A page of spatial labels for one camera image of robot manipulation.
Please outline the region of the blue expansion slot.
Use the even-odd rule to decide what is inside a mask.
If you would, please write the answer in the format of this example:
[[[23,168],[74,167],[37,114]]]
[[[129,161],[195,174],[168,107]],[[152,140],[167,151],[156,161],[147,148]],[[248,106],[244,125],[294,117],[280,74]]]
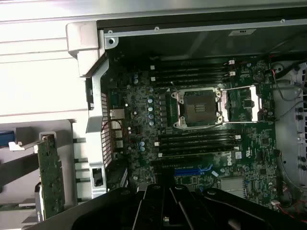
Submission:
[[[209,172],[212,168],[193,168],[193,169],[175,169],[174,176],[193,176],[193,175],[204,175]]]

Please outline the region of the silver chipset heat sink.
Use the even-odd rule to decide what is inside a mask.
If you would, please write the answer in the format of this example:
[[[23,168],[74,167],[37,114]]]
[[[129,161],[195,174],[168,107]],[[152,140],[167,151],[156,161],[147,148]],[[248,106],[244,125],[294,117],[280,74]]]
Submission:
[[[242,177],[222,178],[221,189],[238,197],[245,197]]]

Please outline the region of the metal socket cover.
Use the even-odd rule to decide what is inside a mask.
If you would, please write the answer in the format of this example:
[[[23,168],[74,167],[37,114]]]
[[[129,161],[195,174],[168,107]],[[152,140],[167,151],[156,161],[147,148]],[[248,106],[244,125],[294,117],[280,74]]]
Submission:
[[[223,123],[256,123],[262,110],[262,100],[255,85],[221,89],[218,110]]]

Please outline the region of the open black PC case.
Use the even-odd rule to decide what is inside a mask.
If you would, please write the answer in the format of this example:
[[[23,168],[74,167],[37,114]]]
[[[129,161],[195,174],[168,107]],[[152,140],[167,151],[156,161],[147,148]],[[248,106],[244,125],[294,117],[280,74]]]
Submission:
[[[129,187],[126,161],[107,150],[109,121],[104,84],[114,58],[162,61],[236,58],[271,65],[274,155],[281,195],[271,210],[307,223],[307,16],[265,19],[252,12],[93,20],[66,25],[68,53],[85,79],[86,144],[91,195]]]

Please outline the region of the grey parts rack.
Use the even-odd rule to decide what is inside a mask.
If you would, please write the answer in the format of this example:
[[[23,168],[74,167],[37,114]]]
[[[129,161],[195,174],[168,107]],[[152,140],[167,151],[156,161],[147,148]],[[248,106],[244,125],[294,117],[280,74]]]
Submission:
[[[38,223],[35,186],[39,182],[39,164],[34,146],[43,134],[55,136],[62,164],[64,210],[77,204],[74,141],[70,121],[1,124],[0,130],[15,132],[15,142],[0,146],[0,230],[24,230]]]

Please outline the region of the green motherboard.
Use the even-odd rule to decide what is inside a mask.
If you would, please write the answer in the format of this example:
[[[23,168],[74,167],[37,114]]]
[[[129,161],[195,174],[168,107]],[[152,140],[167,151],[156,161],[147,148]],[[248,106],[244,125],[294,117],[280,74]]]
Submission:
[[[114,58],[106,73],[104,93],[109,121],[107,150],[125,160],[129,184],[181,184],[195,190],[221,189],[222,178],[242,177],[245,199],[268,208],[281,195],[274,150],[275,114],[271,65],[263,60],[206,58],[162,61],[154,57]],[[255,85],[262,100],[256,123],[181,130],[173,127],[176,108],[170,93],[215,87]],[[175,169],[212,168],[204,175],[174,176]]]

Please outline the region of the thin locking lever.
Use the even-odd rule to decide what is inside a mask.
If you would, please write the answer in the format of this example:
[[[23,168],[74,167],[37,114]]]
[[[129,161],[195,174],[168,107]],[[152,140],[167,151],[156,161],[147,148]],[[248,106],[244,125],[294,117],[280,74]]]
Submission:
[[[173,88],[175,89],[175,92],[177,93],[177,100],[180,101],[180,98],[181,98],[180,91],[177,89],[177,87],[175,86],[173,81],[171,81],[170,83],[173,86]]]

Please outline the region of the CPU socket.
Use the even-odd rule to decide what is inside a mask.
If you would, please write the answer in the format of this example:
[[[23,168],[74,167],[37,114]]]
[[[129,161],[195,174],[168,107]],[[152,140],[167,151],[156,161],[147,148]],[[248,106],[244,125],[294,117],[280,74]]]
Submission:
[[[173,127],[181,130],[206,129],[225,123],[222,90],[215,87],[181,89],[170,93],[175,106]]]

